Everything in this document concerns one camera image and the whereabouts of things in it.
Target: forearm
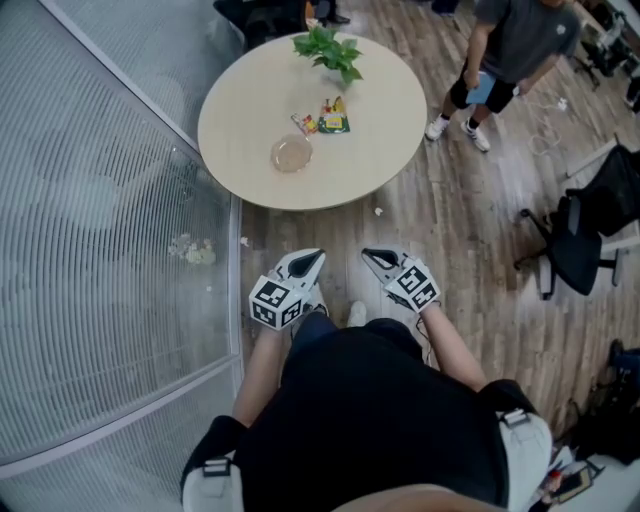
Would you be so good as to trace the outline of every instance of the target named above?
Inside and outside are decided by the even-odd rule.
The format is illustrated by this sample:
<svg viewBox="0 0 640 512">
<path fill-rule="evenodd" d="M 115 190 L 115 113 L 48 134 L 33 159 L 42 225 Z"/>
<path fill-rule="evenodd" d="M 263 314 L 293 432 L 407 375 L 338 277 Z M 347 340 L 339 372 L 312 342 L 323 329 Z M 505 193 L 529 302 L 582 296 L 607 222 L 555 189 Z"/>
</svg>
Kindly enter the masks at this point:
<svg viewBox="0 0 640 512">
<path fill-rule="evenodd" d="M 282 331 L 262 328 L 233 405 L 232 416 L 247 427 L 255 421 L 278 390 L 283 345 Z"/>
<path fill-rule="evenodd" d="M 484 52 L 487 49 L 487 41 L 489 40 L 489 33 L 493 27 L 489 27 L 482 24 L 476 24 L 471 37 L 469 37 L 469 48 L 467 50 L 467 69 L 471 73 L 477 74 L 480 71 L 480 64 L 482 64 L 482 58 Z"/>
<path fill-rule="evenodd" d="M 487 377 L 480 364 L 440 307 L 435 303 L 431 304 L 422 310 L 420 316 L 427 329 L 440 371 L 475 391 L 485 387 Z"/>
<path fill-rule="evenodd" d="M 536 69 L 535 73 L 529 77 L 529 81 L 531 82 L 531 86 L 533 86 L 538 80 L 540 80 L 544 75 L 546 75 L 558 62 L 560 57 L 558 55 L 549 55 L 547 59 L 540 65 L 538 69 Z"/>
</svg>

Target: black and white marker cube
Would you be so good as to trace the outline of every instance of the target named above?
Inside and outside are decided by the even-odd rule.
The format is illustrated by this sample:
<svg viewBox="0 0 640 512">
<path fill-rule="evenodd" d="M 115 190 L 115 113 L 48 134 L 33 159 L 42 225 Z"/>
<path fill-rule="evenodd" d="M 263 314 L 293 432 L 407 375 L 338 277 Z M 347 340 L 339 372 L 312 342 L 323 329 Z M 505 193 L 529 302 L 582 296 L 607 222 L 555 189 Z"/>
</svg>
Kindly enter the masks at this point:
<svg viewBox="0 0 640 512">
<path fill-rule="evenodd" d="M 438 298 L 440 290 L 420 259 L 407 258 L 406 267 L 384 289 L 398 304 L 419 313 Z"/>
<path fill-rule="evenodd" d="M 249 294 L 249 310 L 251 318 L 279 331 L 302 314 L 307 300 L 305 291 L 260 276 Z"/>
</svg>

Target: gray t-shirt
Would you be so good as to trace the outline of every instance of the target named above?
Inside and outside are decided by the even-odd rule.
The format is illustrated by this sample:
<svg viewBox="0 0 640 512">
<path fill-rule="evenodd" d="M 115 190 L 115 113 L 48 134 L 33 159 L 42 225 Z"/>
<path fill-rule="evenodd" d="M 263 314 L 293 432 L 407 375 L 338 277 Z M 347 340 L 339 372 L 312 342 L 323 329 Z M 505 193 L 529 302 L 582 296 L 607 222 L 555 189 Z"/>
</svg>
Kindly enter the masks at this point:
<svg viewBox="0 0 640 512">
<path fill-rule="evenodd" d="M 580 38 L 580 21 L 568 5 L 540 0 L 480 0 L 478 21 L 495 24 L 481 68 L 507 83 L 530 77 L 550 55 L 570 57 Z"/>
</svg>

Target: frosted glass panel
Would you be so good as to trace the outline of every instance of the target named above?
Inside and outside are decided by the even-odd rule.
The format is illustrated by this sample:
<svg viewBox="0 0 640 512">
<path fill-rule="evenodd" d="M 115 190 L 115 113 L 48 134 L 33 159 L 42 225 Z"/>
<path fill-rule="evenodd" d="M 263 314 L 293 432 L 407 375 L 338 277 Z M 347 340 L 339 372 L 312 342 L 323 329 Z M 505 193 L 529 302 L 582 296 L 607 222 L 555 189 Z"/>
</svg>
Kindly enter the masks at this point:
<svg viewBox="0 0 640 512">
<path fill-rule="evenodd" d="M 0 69 L 2 462 L 229 354 L 230 196 L 35 1 Z"/>
<path fill-rule="evenodd" d="M 196 140 L 207 92 L 243 49 L 213 0 L 53 1 Z"/>
<path fill-rule="evenodd" d="M 231 411 L 230 371 L 97 443 L 8 480 L 0 496 L 30 512 L 181 512 L 182 468 L 214 416 Z"/>
</svg>

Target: black shirt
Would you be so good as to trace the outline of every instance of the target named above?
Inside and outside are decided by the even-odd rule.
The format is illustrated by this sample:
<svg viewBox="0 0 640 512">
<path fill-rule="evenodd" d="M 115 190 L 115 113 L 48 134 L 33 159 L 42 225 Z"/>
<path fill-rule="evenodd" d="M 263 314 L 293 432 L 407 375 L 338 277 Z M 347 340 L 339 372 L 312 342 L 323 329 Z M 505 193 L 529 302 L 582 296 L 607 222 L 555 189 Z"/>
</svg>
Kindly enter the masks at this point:
<svg viewBox="0 0 640 512">
<path fill-rule="evenodd" d="M 420 483 L 505 506 L 495 412 L 518 407 L 533 412 L 513 381 L 476 393 L 425 366 L 417 344 L 343 329 L 287 361 L 280 389 L 249 429 L 216 418 L 183 481 L 235 449 L 247 512 L 330 511 Z"/>
</svg>

